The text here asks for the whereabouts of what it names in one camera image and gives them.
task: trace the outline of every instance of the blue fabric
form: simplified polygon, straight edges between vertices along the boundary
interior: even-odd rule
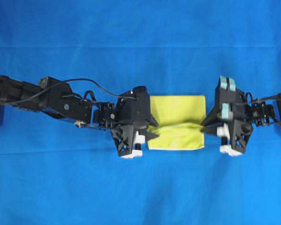
[[[0,0],[0,75],[200,94],[207,111],[221,75],[254,97],[277,94],[281,0]],[[116,101],[91,83],[71,86]],[[202,150],[143,146],[143,157],[125,160],[109,132],[7,106],[0,225],[281,225],[280,129],[255,128],[241,157],[205,138]]]

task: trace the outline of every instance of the light blue tape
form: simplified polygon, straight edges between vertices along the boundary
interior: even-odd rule
[[[222,119],[229,119],[229,104],[223,103],[222,104]]]
[[[220,80],[221,80],[221,88],[226,90],[227,89],[227,80],[226,80],[226,78],[223,77],[223,76],[220,76]]]
[[[230,88],[231,91],[236,90],[235,81],[232,78],[229,78],[229,88]]]

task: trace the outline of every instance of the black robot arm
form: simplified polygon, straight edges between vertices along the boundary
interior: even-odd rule
[[[150,112],[150,97],[146,87],[140,86],[118,97],[116,106],[110,102],[99,102],[92,91],[84,97],[73,93],[69,81],[90,79],[70,79],[59,81],[52,77],[39,79],[38,85],[19,82],[0,75],[0,120],[3,105],[12,105],[26,111],[43,112],[57,120],[75,124],[79,128],[111,130],[119,156],[132,154],[133,146],[141,150],[144,143],[156,135],[147,131],[148,126],[158,126]]]
[[[251,93],[239,90],[231,78],[220,77],[215,89],[215,105],[201,125],[203,133],[222,138],[220,151],[231,156],[245,153],[253,131],[252,124],[265,126],[278,124],[274,106],[266,100],[276,100],[281,119],[281,93],[262,99],[252,99]]]

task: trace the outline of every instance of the yellow cloth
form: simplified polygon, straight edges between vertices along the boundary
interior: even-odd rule
[[[148,141],[151,150],[196,150],[204,147],[200,123],[206,116],[204,96],[151,96],[151,113],[159,127],[149,131],[159,135]]]

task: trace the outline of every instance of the wire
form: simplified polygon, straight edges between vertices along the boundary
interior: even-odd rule
[[[72,81],[89,81],[89,82],[92,82],[94,83],[98,88],[100,88],[101,90],[105,91],[106,93],[110,94],[111,96],[114,96],[114,97],[117,97],[117,98],[128,98],[128,99],[133,99],[133,100],[136,100],[136,98],[134,97],[130,97],[130,96],[120,96],[120,95],[116,95],[116,94],[113,94],[112,92],[106,90],[104,87],[102,87],[100,84],[98,84],[96,81],[92,80],[92,79],[88,79],[88,78],[75,78],[75,79],[68,79],[68,80],[64,80],[64,81],[61,81],[61,82],[58,82],[42,91],[40,91],[39,93],[29,97],[29,98],[26,98],[26,99],[22,99],[22,100],[19,100],[19,101],[14,101],[14,102],[6,102],[4,103],[4,105],[10,105],[10,104],[17,104],[17,103],[21,103],[21,102],[26,102],[26,101],[29,101],[43,93],[45,93],[46,91],[48,91],[49,89],[53,88],[53,87],[56,87],[57,85],[60,85],[62,83],[66,83],[66,82],[72,82]]]
[[[231,104],[233,104],[233,105],[247,105],[247,104],[260,103],[260,102],[267,101],[267,100],[281,101],[281,98],[279,97],[279,95],[273,95],[273,96],[269,96],[269,97],[256,99],[256,100],[253,100],[251,102],[240,102],[240,103],[234,102],[234,103],[231,103]]]

